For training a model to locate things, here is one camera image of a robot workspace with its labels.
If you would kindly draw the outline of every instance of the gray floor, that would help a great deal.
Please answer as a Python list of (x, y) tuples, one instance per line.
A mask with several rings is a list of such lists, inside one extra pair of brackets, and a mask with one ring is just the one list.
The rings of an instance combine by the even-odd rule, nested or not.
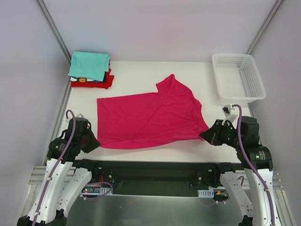
[(78, 198), (67, 226), (237, 226), (242, 218), (232, 200), (205, 207), (212, 199), (110, 195)]

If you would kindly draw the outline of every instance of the red folded cloth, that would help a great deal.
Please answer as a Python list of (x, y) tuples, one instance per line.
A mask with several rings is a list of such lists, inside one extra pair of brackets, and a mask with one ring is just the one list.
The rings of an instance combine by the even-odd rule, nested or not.
[(107, 81), (106, 82), (79, 82), (72, 81), (71, 87), (88, 87), (88, 88), (104, 88), (108, 89), (112, 86), (114, 75), (110, 75), (111, 69), (106, 73)]

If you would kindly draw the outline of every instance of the teal cloth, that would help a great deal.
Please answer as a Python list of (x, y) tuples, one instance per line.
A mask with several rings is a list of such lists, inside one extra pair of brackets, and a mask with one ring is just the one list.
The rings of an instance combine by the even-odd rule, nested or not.
[(109, 54), (73, 52), (69, 76), (103, 81), (109, 71)]

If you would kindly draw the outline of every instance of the white wall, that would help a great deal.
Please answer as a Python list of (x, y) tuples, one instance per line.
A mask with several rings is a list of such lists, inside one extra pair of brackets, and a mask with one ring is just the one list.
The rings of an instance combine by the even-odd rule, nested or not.
[(116, 61), (245, 53), (275, 0), (45, 0), (68, 50)]
[(68, 64), (34, 0), (0, 1), (0, 225), (15, 226)]
[(281, 172), (290, 205), (301, 221), (301, 1), (285, 1), (255, 49), (267, 92), (252, 104), (262, 142)]

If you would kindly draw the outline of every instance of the red t-shirt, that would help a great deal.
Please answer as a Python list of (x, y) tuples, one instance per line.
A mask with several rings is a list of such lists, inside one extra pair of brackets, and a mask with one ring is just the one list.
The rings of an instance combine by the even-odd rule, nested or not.
[(157, 89), (156, 93), (97, 99), (97, 139), (102, 147), (136, 149), (200, 139), (208, 126), (192, 91), (173, 74)]

